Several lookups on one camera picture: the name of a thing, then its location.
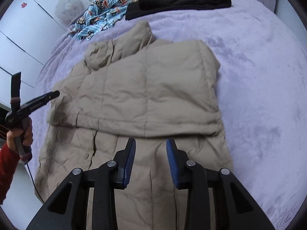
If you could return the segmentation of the red sleeve left forearm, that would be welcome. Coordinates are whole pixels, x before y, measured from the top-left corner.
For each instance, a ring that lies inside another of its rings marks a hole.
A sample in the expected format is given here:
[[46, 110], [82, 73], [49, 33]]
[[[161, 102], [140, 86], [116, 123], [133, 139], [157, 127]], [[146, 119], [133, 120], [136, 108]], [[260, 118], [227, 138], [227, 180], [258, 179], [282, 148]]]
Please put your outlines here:
[[0, 203], [6, 198], [6, 194], [12, 183], [12, 179], [19, 162], [19, 155], [10, 150], [7, 143], [1, 148], [0, 155]]

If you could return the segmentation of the person's left hand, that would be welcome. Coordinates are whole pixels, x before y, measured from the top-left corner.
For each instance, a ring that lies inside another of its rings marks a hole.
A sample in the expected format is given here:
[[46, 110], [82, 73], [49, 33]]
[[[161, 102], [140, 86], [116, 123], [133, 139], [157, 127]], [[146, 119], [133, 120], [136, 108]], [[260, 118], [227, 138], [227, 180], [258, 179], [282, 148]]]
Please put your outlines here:
[[16, 148], [14, 138], [20, 136], [21, 134], [24, 133], [24, 140], [23, 140], [23, 145], [26, 147], [30, 147], [33, 143], [33, 132], [32, 132], [32, 120], [30, 117], [27, 118], [27, 129], [23, 132], [22, 129], [19, 128], [14, 128], [10, 129], [7, 133], [7, 139], [6, 143], [8, 148], [15, 152], [18, 153], [18, 150]]

